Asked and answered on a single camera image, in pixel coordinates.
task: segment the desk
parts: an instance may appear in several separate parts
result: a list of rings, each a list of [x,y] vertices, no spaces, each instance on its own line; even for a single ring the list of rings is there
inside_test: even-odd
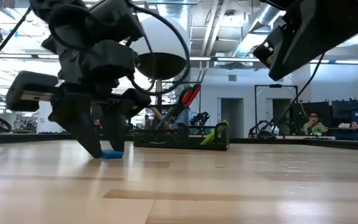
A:
[[[358,128],[329,128],[328,135],[338,140],[358,141]]]

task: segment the white globe lamp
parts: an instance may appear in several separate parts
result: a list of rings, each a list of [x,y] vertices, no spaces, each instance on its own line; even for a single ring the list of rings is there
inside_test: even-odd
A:
[[[177,21],[166,17],[165,19],[179,31],[188,47],[190,39],[187,31]],[[185,68],[186,57],[178,37],[168,26],[154,17],[144,19],[141,24],[155,57],[155,74],[153,74],[153,57],[144,37],[131,44],[131,48],[139,54],[140,65],[137,67],[139,72],[146,77],[161,80],[179,75]]]

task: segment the black tray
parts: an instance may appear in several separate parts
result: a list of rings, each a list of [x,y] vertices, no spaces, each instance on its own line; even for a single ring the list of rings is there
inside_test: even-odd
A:
[[[200,143],[214,131],[214,140],[205,145]],[[226,151],[230,147],[229,126],[185,126],[178,129],[135,129],[134,146],[171,149],[204,149]]]

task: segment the green object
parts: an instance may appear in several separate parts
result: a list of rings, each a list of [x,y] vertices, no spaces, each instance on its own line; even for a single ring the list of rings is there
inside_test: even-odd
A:
[[[200,143],[200,145],[206,145],[214,141],[215,139],[215,130],[212,130],[211,134],[209,134],[203,142]]]

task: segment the doorway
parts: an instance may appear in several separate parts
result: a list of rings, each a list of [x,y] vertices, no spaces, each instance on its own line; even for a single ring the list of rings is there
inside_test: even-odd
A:
[[[273,99],[272,101],[273,101],[273,120],[276,122],[286,112],[286,110],[291,104],[291,100]],[[289,118],[290,117],[289,113],[287,113],[285,117]],[[290,128],[287,125],[285,125],[284,120],[281,120],[281,122],[277,124],[277,127],[280,129],[280,134],[290,135]]]
[[[229,123],[230,138],[244,138],[244,99],[221,98],[221,121]]]

